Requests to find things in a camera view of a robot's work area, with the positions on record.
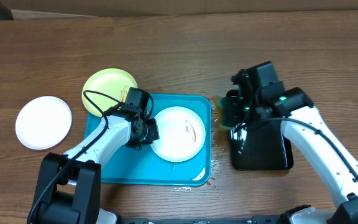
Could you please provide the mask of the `green yellow sponge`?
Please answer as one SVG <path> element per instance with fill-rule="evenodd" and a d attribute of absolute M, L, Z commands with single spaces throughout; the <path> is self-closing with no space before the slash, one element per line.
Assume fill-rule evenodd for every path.
<path fill-rule="evenodd" d="M 236 106 L 234 98 L 223 97 L 217 102 L 219 125 L 223 129 L 232 129 L 237 124 Z"/>

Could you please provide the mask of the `white plate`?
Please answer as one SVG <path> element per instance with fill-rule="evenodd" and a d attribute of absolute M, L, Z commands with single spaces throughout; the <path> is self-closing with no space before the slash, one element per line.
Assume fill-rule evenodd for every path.
<path fill-rule="evenodd" d="M 204 122 L 194 111 L 174 106 L 160 111 L 156 116 L 159 139 L 151 148 L 169 162 L 184 162 L 195 157 L 206 139 Z"/>
<path fill-rule="evenodd" d="M 25 147 L 44 150 L 59 144 L 69 133 L 71 125 L 71 110 L 63 100 L 41 96 L 20 110 L 15 131 Z"/>

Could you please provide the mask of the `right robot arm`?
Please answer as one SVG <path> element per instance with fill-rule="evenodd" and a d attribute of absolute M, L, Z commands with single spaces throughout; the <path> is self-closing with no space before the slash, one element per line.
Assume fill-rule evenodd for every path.
<path fill-rule="evenodd" d="M 222 99 L 237 170 L 288 170 L 297 147 L 325 184 L 335 210 L 300 205 L 276 223 L 358 223 L 358 161 L 324 122 L 300 88 L 287 90 L 271 62 L 240 70 Z"/>

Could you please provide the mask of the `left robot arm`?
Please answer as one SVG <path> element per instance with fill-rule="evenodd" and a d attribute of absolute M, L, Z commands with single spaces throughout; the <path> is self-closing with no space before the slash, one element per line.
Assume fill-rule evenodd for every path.
<path fill-rule="evenodd" d="M 42 160 L 28 223 L 119 223 L 100 207 L 101 170 L 122 146 L 137 151 L 159 138 L 154 101 L 131 87 L 124 102 L 101 113 L 99 126 L 64 154 Z"/>

